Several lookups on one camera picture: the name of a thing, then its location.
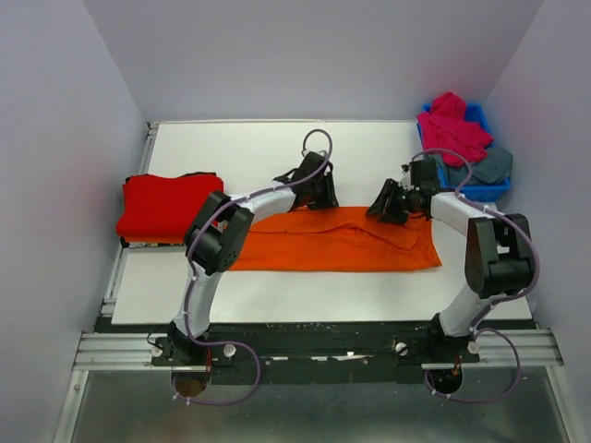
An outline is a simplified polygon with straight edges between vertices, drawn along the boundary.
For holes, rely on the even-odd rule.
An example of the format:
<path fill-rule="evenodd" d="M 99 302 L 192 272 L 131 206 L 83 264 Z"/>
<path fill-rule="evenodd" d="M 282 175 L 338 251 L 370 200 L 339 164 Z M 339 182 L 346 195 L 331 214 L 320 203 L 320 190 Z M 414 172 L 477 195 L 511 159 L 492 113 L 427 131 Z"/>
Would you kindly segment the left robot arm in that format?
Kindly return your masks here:
<path fill-rule="evenodd" d="M 205 343 L 200 336 L 210 327 L 217 286 L 223 273 L 240 257 L 254 223 L 300 208 L 337 206 L 329 155 L 313 151 L 298 167 L 262 189 L 237 195 L 210 193 L 184 238 L 187 285 L 181 307 L 167 330 L 174 355 L 186 365 L 203 357 Z"/>

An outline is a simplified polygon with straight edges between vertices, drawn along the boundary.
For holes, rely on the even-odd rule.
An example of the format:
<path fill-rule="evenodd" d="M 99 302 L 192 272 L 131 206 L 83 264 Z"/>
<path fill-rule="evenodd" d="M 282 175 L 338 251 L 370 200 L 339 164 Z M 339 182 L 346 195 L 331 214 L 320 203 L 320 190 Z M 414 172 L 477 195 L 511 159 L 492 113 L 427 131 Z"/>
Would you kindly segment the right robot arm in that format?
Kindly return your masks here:
<path fill-rule="evenodd" d="M 522 214 L 504 214 L 440 186 L 438 164 L 426 154 L 403 166 L 400 181 L 388 179 L 366 211 L 379 222 L 405 225 L 413 215 L 443 222 L 466 240 L 465 284 L 431 319 L 427 355 L 448 360 L 476 337 L 476 328 L 497 306 L 525 297 L 539 278 L 539 256 Z"/>

